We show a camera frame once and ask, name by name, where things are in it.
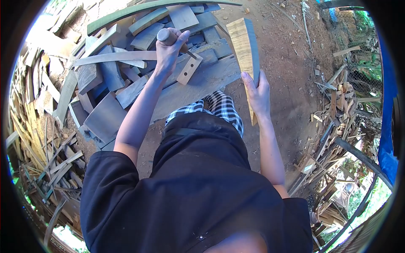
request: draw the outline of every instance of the person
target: person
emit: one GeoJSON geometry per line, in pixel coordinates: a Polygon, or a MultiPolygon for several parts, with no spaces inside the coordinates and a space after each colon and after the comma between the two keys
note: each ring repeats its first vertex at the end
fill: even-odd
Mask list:
{"type": "Polygon", "coordinates": [[[139,180],[139,148],[162,86],[189,31],[156,42],[157,64],[119,128],[114,151],[91,156],[81,196],[81,228],[97,252],[312,252],[308,206],[289,198],[271,123],[270,87],[242,72],[260,128],[260,174],[242,140],[230,96],[216,91],[171,113],[149,178],[139,180]]]}

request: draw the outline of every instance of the wood pile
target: wood pile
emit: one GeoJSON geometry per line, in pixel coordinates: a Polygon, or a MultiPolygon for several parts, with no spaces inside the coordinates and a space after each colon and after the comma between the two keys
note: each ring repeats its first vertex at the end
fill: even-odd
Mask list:
{"type": "Polygon", "coordinates": [[[190,30],[187,47],[200,64],[192,69],[193,59],[179,55],[150,124],[240,77],[232,50],[214,26],[227,36],[228,30],[211,11],[220,9],[218,3],[241,4],[194,2],[199,1],[131,1],[127,8],[90,23],[88,35],[81,36],[65,24],[83,8],[81,1],[73,0],[63,8],[47,8],[34,25],[11,82],[6,143],[16,151],[24,193],[41,220],[49,223],[45,244],[57,224],[68,225],[82,238],[79,207],[86,164],[83,153],[72,148],[76,132],[62,135],[57,127],[67,130],[69,111],[87,141],[94,141],[99,150],[112,150],[121,122],[154,72],[160,29],[190,30]],[[67,38],[60,38],[61,33],[67,38]],[[60,76],[65,77],[59,88],[55,80],[60,76]],[[46,119],[45,127],[38,115],[46,119]],[[47,134],[48,120],[52,135],[47,134]]]}

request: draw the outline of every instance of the green wooden strip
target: green wooden strip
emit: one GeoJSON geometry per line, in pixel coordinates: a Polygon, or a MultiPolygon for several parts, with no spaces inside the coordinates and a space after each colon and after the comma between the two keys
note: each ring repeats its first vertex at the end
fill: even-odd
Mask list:
{"type": "Polygon", "coordinates": [[[131,7],[127,7],[120,11],[113,12],[104,16],[94,22],[91,22],[87,25],[87,34],[91,35],[95,32],[98,32],[101,28],[117,22],[120,19],[129,17],[131,15],[137,14],[143,11],[154,10],[166,6],[178,5],[178,4],[188,4],[188,3],[210,3],[210,4],[229,4],[229,5],[236,5],[241,6],[242,4],[237,2],[225,1],[225,0],[157,0],[153,2],[147,2],[143,4],[134,5],[131,7]]]}

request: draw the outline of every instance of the checkered pants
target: checkered pants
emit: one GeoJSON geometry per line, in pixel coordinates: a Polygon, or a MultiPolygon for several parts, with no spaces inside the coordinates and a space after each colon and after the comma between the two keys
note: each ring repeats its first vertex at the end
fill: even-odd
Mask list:
{"type": "Polygon", "coordinates": [[[165,126],[170,120],[178,115],[194,112],[205,112],[224,119],[226,122],[231,123],[240,136],[243,137],[242,119],[235,110],[232,98],[221,90],[217,90],[195,103],[191,103],[175,110],[167,117],[165,126]],[[204,109],[204,101],[208,104],[206,109],[204,109]]]}

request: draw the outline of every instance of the wooden block with holes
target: wooden block with holes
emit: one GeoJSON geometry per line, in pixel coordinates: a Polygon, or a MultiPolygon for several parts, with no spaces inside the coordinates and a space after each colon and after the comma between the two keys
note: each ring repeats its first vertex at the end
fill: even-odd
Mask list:
{"type": "Polygon", "coordinates": [[[190,80],[191,76],[196,71],[197,67],[200,65],[203,58],[197,54],[194,54],[197,59],[190,57],[190,60],[187,62],[186,66],[183,68],[179,77],[176,79],[177,82],[186,85],[190,80]]]}

